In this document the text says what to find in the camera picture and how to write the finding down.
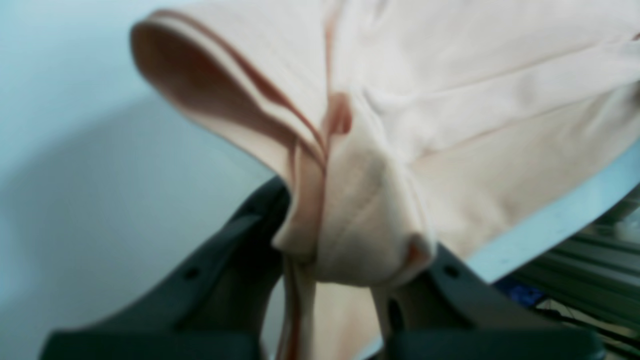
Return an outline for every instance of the black cable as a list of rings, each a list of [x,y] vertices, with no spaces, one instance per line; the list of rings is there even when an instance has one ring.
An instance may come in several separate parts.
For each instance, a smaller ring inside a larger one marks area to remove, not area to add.
[[[593,329],[594,331],[597,331],[599,334],[607,336],[608,338],[614,339],[616,341],[620,341],[621,343],[624,343],[626,345],[629,345],[631,347],[634,347],[638,350],[640,350],[640,341],[626,337],[624,335],[620,335],[617,332],[613,332],[607,329],[603,329],[601,327],[595,326],[593,324],[587,323],[587,322],[583,322],[581,320],[578,319],[574,319],[574,318],[570,318],[567,316],[563,316],[560,314],[560,312],[557,311],[547,311],[547,310],[542,310],[542,309],[536,309],[536,312],[547,317],[550,319],[553,319],[555,321],[559,321],[559,322],[566,322],[566,323],[572,323],[574,325],[579,325],[579,326],[583,326],[583,327],[587,327],[589,329]]]

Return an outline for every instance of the fabric fold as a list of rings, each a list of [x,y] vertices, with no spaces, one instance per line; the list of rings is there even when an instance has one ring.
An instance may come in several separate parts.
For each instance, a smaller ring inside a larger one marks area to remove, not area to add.
[[[638,139],[639,10],[204,1],[151,14],[131,42],[140,72],[185,117],[285,181],[278,358],[336,360],[365,337],[327,350],[313,332],[327,321],[312,315],[346,309],[326,298],[337,293],[363,301],[362,289],[317,281],[401,285],[429,265],[436,239],[468,256]],[[351,330],[371,334],[361,323]]]

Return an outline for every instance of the cloth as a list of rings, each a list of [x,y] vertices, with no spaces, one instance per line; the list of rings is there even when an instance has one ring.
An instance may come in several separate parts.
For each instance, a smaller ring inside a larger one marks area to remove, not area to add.
[[[278,358],[320,360],[379,332],[354,286],[409,281],[436,241],[470,255],[638,139],[638,33],[638,0],[235,0],[131,40],[168,101],[287,183]],[[350,300],[363,321],[332,345]]]

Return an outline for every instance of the pink fabric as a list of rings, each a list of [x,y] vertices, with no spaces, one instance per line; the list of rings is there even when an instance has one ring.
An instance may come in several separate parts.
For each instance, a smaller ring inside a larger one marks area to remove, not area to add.
[[[347,359],[379,330],[327,350],[316,281],[402,284],[436,239],[467,256],[606,166],[640,136],[639,32],[637,0],[235,0],[153,13],[132,48],[292,193],[280,359]]]

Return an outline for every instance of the screw hole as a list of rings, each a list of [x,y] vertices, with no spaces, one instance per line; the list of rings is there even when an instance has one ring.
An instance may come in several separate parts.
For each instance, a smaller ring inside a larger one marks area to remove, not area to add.
[[[403,330],[404,318],[402,316],[402,311],[400,310],[400,305],[398,305],[397,301],[394,299],[389,300],[387,311],[389,313],[391,329],[396,332]]]
[[[447,274],[449,277],[452,278],[457,278],[458,276],[460,276],[460,272],[458,271],[458,269],[454,268],[451,265],[447,265],[444,267],[444,272],[445,274]]]
[[[196,267],[190,268],[186,273],[184,273],[185,280],[193,280],[198,276],[200,276],[200,269]]]

